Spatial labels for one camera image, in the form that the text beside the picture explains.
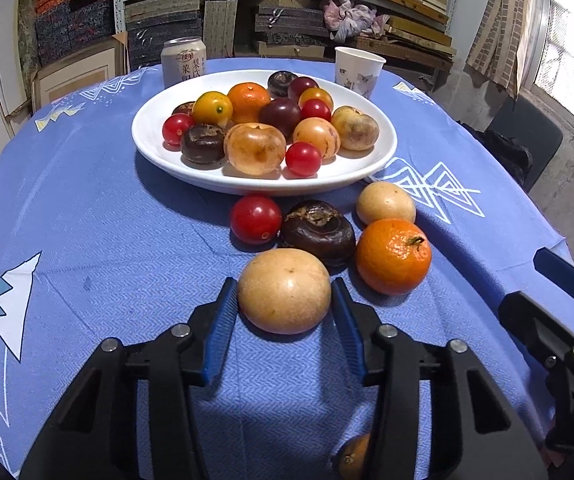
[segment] paper cup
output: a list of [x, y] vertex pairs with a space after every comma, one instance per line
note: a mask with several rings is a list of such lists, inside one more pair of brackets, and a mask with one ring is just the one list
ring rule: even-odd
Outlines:
[[337, 46], [335, 82], [369, 99], [385, 61], [366, 50]]

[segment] fruit stem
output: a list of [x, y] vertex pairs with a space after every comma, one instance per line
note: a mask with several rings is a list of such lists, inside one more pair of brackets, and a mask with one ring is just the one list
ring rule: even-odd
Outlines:
[[407, 245], [416, 245], [417, 249], [420, 248], [420, 244], [423, 243], [423, 241], [425, 241], [425, 239], [421, 236], [414, 236], [413, 238], [409, 238], [409, 240], [407, 240]]

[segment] brick pattern curtain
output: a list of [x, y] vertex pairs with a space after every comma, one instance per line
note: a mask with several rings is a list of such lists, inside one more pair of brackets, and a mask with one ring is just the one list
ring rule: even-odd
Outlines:
[[467, 64], [518, 94], [518, 46], [522, 36], [524, 0], [488, 0]]

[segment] drink can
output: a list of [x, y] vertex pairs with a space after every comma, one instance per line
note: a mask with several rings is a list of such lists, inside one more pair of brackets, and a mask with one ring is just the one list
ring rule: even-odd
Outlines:
[[206, 59], [205, 43], [198, 36], [166, 41], [160, 53], [165, 88], [205, 75]]

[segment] table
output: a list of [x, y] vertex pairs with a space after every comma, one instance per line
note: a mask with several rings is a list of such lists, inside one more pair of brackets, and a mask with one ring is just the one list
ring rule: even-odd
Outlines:
[[[333, 80], [333, 65], [222, 59], [209, 72], [292, 70]], [[191, 187], [136, 151], [130, 125], [162, 89], [160, 67], [75, 92], [39, 110], [0, 156], [0, 460], [20, 469], [51, 408], [96, 345], [154, 338], [213, 301], [253, 256], [229, 237], [236, 198]], [[531, 263], [563, 237], [503, 168], [431, 99], [383, 73], [372, 101], [398, 132], [376, 175], [414, 197], [433, 248], [426, 280], [383, 298], [351, 270], [352, 296], [384, 322], [434, 344], [464, 339], [541, 441], [552, 415], [544, 372], [494, 315], [523, 290], [574, 332], [574, 301]], [[318, 198], [352, 222], [357, 183]], [[286, 211], [296, 198], [280, 199]], [[421, 388], [418, 473], [429, 462], [429, 391]], [[141, 390], [141, 400], [146, 391]], [[333, 478], [330, 457], [369, 429], [375, 391], [350, 376], [331, 317], [305, 337], [262, 338], [238, 319], [217, 384], [193, 392], [213, 480]], [[141, 402], [139, 440], [146, 442]], [[147, 448], [141, 469], [151, 477]]]

